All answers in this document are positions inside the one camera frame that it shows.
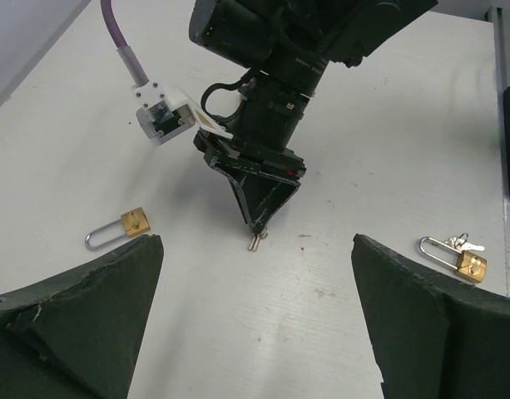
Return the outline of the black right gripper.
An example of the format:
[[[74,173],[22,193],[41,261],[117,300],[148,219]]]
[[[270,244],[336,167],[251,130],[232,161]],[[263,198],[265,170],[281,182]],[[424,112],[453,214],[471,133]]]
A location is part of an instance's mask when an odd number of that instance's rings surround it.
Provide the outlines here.
[[[204,131],[197,132],[194,145],[208,166],[228,179],[250,231],[264,230],[306,172],[304,160],[289,149],[271,150]]]

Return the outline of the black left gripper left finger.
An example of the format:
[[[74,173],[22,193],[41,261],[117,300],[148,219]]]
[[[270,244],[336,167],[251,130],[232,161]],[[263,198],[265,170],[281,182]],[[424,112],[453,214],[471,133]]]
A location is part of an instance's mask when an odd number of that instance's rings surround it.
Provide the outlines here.
[[[0,294],[0,398],[126,398],[161,267],[144,234]]]

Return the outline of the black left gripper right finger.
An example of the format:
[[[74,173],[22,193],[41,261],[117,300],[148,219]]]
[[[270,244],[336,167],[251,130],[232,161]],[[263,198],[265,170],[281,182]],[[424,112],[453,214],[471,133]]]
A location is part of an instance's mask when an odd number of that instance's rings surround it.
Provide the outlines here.
[[[354,280],[386,398],[510,398],[510,298],[364,234]]]

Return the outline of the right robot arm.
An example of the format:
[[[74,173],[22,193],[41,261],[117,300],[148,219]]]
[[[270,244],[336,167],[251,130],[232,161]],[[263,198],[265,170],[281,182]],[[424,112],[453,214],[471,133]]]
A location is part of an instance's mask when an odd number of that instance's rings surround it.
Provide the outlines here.
[[[189,37],[245,69],[226,86],[238,108],[197,131],[208,166],[228,179],[253,234],[295,194],[304,161],[288,148],[330,63],[358,66],[434,7],[432,1],[198,1]]]

